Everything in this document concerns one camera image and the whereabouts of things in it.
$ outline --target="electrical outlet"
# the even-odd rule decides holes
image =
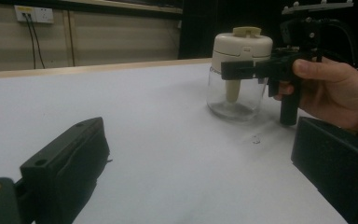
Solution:
[[[14,9],[16,11],[17,21],[27,21],[23,15],[23,14],[25,14],[25,15],[31,15],[31,20],[36,22],[36,15],[34,14],[33,7],[14,6]]]
[[[35,7],[34,14],[36,15],[37,22],[53,23],[53,10],[45,7]]]

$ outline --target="human hand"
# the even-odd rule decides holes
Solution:
[[[303,78],[299,107],[317,119],[358,132],[358,71],[346,63],[323,58],[321,63],[295,60],[293,72]],[[281,82],[281,100],[294,87]]]

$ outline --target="white tabletop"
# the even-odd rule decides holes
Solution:
[[[38,150],[102,117],[113,161],[75,223],[346,223],[292,164],[280,103],[266,95],[245,124],[217,118],[209,67],[0,78],[0,177],[19,180]]]

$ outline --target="wall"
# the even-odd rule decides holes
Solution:
[[[54,23],[35,23],[46,68],[177,59],[179,21],[53,9]],[[37,45],[36,68],[42,68]],[[34,69],[26,22],[0,5],[0,71]]]

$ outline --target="clear glass container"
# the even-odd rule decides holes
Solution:
[[[208,107],[220,118],[245,122],[258,114],[266,83],[266,78],[226,81],[211,67]]]

